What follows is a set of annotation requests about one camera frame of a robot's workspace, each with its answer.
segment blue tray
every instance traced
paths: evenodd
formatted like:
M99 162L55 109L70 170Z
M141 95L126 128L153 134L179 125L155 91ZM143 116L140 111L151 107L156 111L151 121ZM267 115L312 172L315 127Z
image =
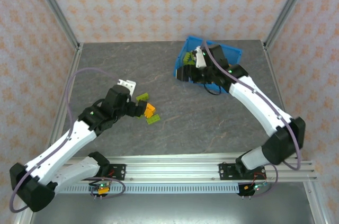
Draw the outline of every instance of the blue tray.
M207 45L219 44L217 42L210 41L210 40L207 40L206 43ZM180 51L178 58L176 59L175 66L174 66L174 72L173 72L174 77L175 77L176 70L184 65L183 59L186 55L186 52L190 52L196 49L197 46L201 46L201 45L202 45L202 39L195 37L195 36L188 36L183 48ZM226 46L223 44L219 44L219 45L221 45L222 51L224 52L224 55L227 58L229 64L233 65L233 64L238 64L240 62L240 58L243 53L241 49L233 48L233 47ZM217 86L216 84L206 84L206 88L212 91L219 91L219 86Z

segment orange patterned wall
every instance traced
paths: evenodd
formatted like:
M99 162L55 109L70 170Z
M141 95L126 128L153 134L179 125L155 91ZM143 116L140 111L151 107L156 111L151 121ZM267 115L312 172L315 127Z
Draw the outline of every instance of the orange patterned wall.
M80 42L265 40L286 0L57 0Z
M1 223L13 223L8 171L45 149L73 54L45 0L0 0Z
M302 154L315 160L338 220L339 0L298 0L270 56L287 110L306 120Z

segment red wire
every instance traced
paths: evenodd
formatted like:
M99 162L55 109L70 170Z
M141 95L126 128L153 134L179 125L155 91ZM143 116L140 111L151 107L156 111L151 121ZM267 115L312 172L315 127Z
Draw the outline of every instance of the red wire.
M112 176L114 174L114 169L111 170L111 172L109 172L108 176Z
M252 182L251 186L254 184L254 181L256 180L257 175L262 175L265 178L265 180L267 180L267 177L266 177L265 174L263 174L263 173L254 173L254 179L253 179L253 182Z

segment gray stone tabletop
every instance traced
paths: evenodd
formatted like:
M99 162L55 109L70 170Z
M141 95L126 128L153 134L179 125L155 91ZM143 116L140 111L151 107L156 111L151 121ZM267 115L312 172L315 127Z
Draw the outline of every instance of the gray stone tabletop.
M260 146L267 135L259 122L229 94L213 96L203 87L173 77L176 57L184 42L124 42L84 44L78 68L98 67L119 79L137 82L133 96L147 92L161 120L123 117L76 156L99 151L105 156L230 153ZM243 50L240 64L257 86L281 106L259 40L219 41ZM71 107L78 116L104 98L116 80L99 73L75 79ZM68 119L64 131L68 130Z

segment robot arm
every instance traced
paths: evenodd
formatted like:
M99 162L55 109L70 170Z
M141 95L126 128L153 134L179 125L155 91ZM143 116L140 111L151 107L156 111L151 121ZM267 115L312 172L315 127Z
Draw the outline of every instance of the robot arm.
M299 148L304 143L305 122L302 118L293 119L289 114L280 110L269 100L255 85L247 71L240 65L230 66L224 56L220 45L213 45L209 50L215 61L228 73L239 81L249 85L251 91L244 85L224 75L213 63L207 51L197 47L193 51L195 65L184 65L176 71L176 78L181 81L193 81L194 83L211 84L223 88L233 97L242 102L263 126L269 139L262 146L250 150L236 159L236 169L241 176L245 176L257 167L267 164L278 165L296 152L291 134L287 130L281 118L284 118L296 136ZM269 103L279 112L277 116L271 107L263 101L256 92L261 93Z
M61 168L83 146L111 128L124 115L139 117L145 112L147 102L139 101L136 105L131 101L135 85L132 81L119 80L117 85L109 89L105 99L87 107L74 123L68 141L41 165L37 166L40 160L65 141L68 132L26 165L16 163L11 167L12 189L29 170L36 167L17 191L18 196L33 212L46 207L63 188L88 177L108 174L109 161L98 152L91 153L77 164Z

